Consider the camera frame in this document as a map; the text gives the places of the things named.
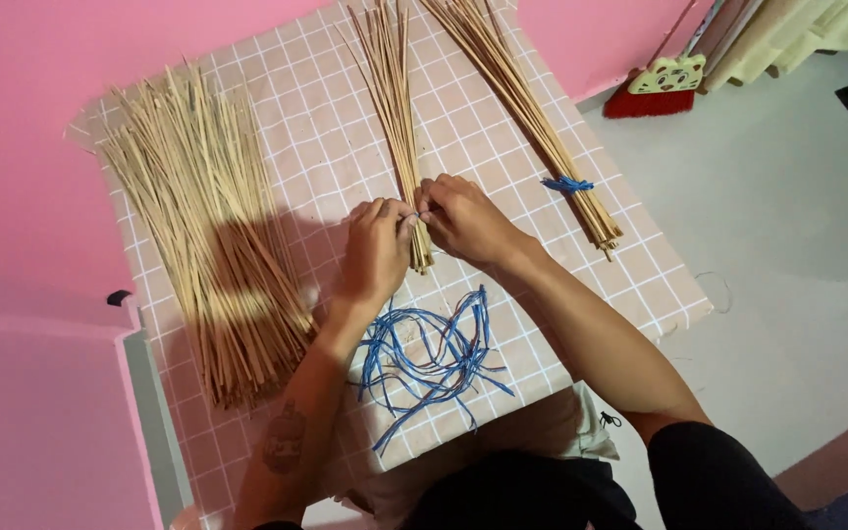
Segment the bundle of bamboo sticks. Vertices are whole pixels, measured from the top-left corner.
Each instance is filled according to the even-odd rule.
[[[408,10],[401,9],[400,0],[396,0],[395,10],[397,31],[393,29],[392,17],[384,0],[377,0],[375,6],[365,12],[365,27],[362,27],[352,7],[348,8],[352,26],[369,64],[367,68],[362,67],[358,54],[341,30],[339,35],[346,42],[348,51],[369,85],[375,110],[382,120],[388,147],[395,161],[401,198],[409,205],[414,205],[415,190],[420,186],[420,170],[408,86]],[[426,274],[431,265],[433,257],[430,255],[427,225],[417,223],[411,238],[411,267],[420,274]]]
[[[421,1],[492,84],[516,121],[529,131],[530,140],[544,153],[556,176],[583,181],[571,154],[532,94],[529,81],[509,49],[489,0],[484,0],[486,17],[474,0]],[[624,233],[592,190],[576,191],[572,193],[572,199],[582,213],[593,243],[611,259],[610,250],[617,248],[616,239]]]
[[[213,405],[279,389],[314,331],[266,179],[247,93],[215,93],[191,65],[127,100],[101,146],[149,226]]]

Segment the black shirt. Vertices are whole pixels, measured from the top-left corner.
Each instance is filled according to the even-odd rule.
[[[715,427],[667,425],[647,454],[663,521],[677,528],[807,528],[737,440]],[[498,452],[425,492],[402,524],[423,528],[640,528],[610,465]],[[271,523],[255,530],[299,528]]]

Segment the forearm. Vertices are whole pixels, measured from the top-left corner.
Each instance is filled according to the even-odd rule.
[[[237,530],[270,521],[300,523],[315,494],[355,348],[374,313],[337,304],[279,398],[244,476]]]
[[[684,415],[696,416],[698,411],[705,417],[689,387],[656,346],[549,257],[541,245],[533,245],[504,269],[534,294],[564,348],[566,367],[575,380],[583,379],[621,413],[676,415],[685,410]]]

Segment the blue plastic string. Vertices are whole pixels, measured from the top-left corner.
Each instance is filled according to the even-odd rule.
[[[591,184],[587,180],[578,182],[574,178],[571,178],[567,175],[562,175],[558,177],[558,180],[546,178],[542,181],[542,184],[543,186],[549,189],[563,191],[565,193],[574,193],[576,191],[589,191],[595,188],[595,185]]]
[[[458,328],[467,310],[473,314],[476,324],[474,335],[469,339]],[[416,364],[405,355],[398,337],[398,326],[407,321],[415,324],[418,336],[427,352],[428,358],[421,364]],[[440,333],[440,342],[436,348],[431,346],[427,338],[428,332],[433,330]],[[367,335],[369,338],[360,343],[362,346],[368,346],[369,352],[362,367],[362,380],[358,383],[359,402],[368,391],[375,403],[387,408],[391,415],[397,418],[372,447],[374,451],[384,453],[388,442],[398,429],[411,416],[418,414],[429,404],[455,400],[470,417],[470,429],[475,430],[476,418],[460,400],[460,395],[473,387],[473,381],[477,377],[488,381],[502,392],[511,396],[515,395],[509,387],[484,373],[504,371],[506,368],[488,368],[482,365],[490,352],[489,311],[486,303],[486,288],[482,285],[479,286],[478,291],[471,292],[461,300],[450,319],[414,307],[395,309],[394,300],[392,300],[388,305],[388,311],[372,321]],[[397,372],[386,372],[385,368],[393,368]],[[418,403],[410,407],[396,406],[391,403],[385,389],[385,383],[389,380],[398,381],[407,392],[418,399]],[[425,392],[421,392],[423,395],[418,394],[408,380],[418,383],[422,389],[425,389]],[[371,392],[375,387],[379,388],[383,402]]]

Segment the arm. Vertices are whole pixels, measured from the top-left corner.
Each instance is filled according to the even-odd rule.
[[[419,202],[435,240],[528,287],[564,347],[572,376],[623,414],[644,442],[667,424],[711,424],[656,346],[510,223],[476,184],[440,175],[422,183]]]
[[[412,213],[395,199],[376,199],[356,210],[329,316],[290,378],[280,397],[283,411],[266,426],[244,475],[237,530],[272,521],[301,523],[329,451],[355,348],[404,281],[411,227],[418,221]]]

